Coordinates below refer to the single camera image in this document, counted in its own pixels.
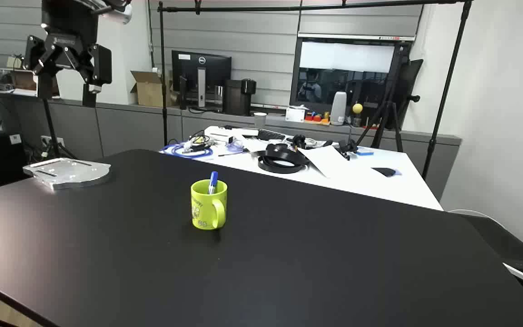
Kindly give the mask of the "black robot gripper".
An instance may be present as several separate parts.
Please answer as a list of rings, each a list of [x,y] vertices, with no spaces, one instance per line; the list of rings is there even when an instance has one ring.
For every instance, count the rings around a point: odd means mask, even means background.
[[[99,44],[85,46],[75,35],[50,34],[45,39],[26,37],[23,68],[37,77],[37,97],[57,97],[54,75],[61,70],[77,72],[83,84],[81,104],[95,108],[97,86],[112,83],[110,52]]]

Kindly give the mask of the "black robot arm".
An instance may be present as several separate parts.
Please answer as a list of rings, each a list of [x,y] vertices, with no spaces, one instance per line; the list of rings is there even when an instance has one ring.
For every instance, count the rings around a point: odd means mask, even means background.
[[[110,50],[99,46],[97,19],[124,15],[132,0],[41,0],[43,39],[26,37],[23,68],[35,77],[41,101],[52,97],[52,83],[61,70],[83,81],[81,104],[95,106],[95,95],[112,83]]]

